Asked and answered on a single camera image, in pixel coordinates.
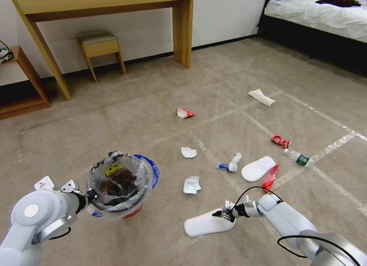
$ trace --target wooden stool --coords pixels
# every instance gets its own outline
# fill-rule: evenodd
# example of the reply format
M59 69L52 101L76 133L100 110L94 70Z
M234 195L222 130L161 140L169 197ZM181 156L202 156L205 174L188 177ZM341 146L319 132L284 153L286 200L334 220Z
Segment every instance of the wooden stool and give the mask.
M125 65L121 57L121 51L117 37L109 31L95 31L77 36L80 49L83 53L84 59L87 62L88 68L95 80L97 77L93 71L90 58L102 55L115 54L117 63L120 65L121 72L125 75Z

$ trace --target trash bin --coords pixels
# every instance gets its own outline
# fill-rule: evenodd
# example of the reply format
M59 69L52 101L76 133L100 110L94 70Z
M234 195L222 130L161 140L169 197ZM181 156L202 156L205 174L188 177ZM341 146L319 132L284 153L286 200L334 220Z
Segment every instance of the trash bin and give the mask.
M142 208L158 178L159 170L152 160L139 154L110 152L89 172L87 190L94 189L99 198L88 211L108 221L132 217Z

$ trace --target table leg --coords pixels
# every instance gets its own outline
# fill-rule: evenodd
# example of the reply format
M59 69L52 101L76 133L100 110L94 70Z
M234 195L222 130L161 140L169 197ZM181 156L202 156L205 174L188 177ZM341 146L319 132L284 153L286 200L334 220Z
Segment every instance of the table leg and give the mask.
M31 21L26 17L26 15L22 12L21 8L19 7L19 4L16 1L13 0L13 3L20 17L22 18L24 24L26 25L29 33L31 34L34 42L38 46L38 49L40 50L43 58L45 59L47 65L49 66L52 74L55 76L55 79L58 85L60 86L62 92L64 93L66 100L68 101L71 100L69 89L61 73L61 70L57 65L56 60L53 54L51 53L45 39L43 38L36 22Z
M41 96L42 100L45 102L47 107L50 107L50 101L48 99L45 87L41 84L41 79L38 76L36 70L32 66L26 54L23 52L22 48L19 47L18 60L20 68L26 74L28 79L33 84L34 88L37 90L38 94Z
M193 3L194 0L181 0L172 7L173 58L187 69L191 67Z

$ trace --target stool cushion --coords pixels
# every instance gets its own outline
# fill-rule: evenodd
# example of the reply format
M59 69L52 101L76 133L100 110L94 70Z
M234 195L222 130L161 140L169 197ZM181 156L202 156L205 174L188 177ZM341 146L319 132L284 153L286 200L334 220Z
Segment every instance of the stool cushion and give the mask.
M81 41L82 44L94 44L105 41L112 41L117 39L115 35L107 30L103 31L94 31L77 35L77 38Z

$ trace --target blue wrapper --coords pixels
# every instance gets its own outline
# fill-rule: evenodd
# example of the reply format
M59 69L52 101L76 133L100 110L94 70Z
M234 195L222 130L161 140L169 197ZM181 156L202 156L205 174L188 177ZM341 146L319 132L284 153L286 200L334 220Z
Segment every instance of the blue wrapper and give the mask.
M218 165L217 165L217 168L218 169L225 169L225 170L227 170L228 171L228 165L226 165L226 164L222 164L222 163L218 163Z

